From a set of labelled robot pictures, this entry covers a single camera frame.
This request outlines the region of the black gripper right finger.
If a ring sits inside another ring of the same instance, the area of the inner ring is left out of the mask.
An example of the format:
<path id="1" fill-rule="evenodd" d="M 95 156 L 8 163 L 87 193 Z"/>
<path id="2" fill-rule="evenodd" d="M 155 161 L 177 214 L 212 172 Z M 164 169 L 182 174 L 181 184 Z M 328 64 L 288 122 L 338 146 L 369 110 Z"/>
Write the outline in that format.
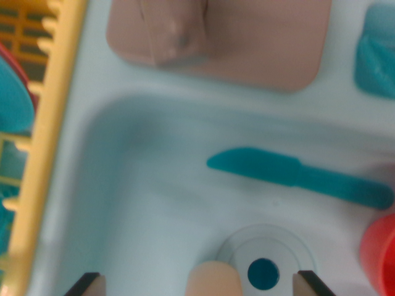
<path id="1" fill-rule="evenodd" d="M 312 270 L 293 274 L 293 296 L 335 296 L 336 294 Z"/>

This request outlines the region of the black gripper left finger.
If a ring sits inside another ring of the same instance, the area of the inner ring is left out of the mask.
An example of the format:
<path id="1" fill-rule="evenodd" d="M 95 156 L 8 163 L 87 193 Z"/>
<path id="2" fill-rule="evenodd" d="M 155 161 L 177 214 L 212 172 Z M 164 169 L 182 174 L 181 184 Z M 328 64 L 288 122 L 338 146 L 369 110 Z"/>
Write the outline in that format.
<path id="1" fill-rule="evenodd" d="M 100 273 L 85 273 L 64 296 L 106 296 L 106 277 Z"/>

